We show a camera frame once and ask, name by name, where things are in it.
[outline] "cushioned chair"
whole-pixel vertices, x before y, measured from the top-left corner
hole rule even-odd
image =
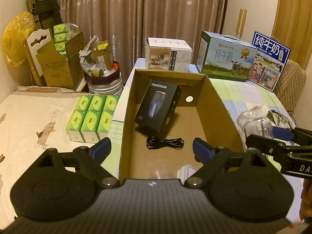
[[[288,60],[275,89],[275,94],[287,111],[293,111],[305,86],[306,72],[300,65]]]

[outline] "usb cable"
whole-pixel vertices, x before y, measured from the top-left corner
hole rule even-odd
[[[146,139],[146,147],[148,149],[160,149],[163,147],[182,149],[183,146],[184,141],[182,140],[182,138],[160,140],[155,137],[148,137]]]

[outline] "screw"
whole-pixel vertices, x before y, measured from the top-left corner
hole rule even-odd
[[[202,179],[199,177],[191,177],[187,180],[187,183],[191,186],[199,186],[202,184]]]
[[[113,186],[117,184],[117,179],[112,178],[112,177],[107,177],[107,178],[102,179],[102,184],[106,186]]]

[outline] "wooden door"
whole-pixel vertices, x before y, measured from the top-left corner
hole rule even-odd
[[[272,35],[291,49],[289,59],[305,69],[312,52],[312,0],[279,0]]]

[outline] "gold medal label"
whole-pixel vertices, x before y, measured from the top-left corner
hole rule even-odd
[[[245,58],[245,60],[247,60],[247,57],[249,55],[249,50],[246,48],[241,52],[241,58]]]

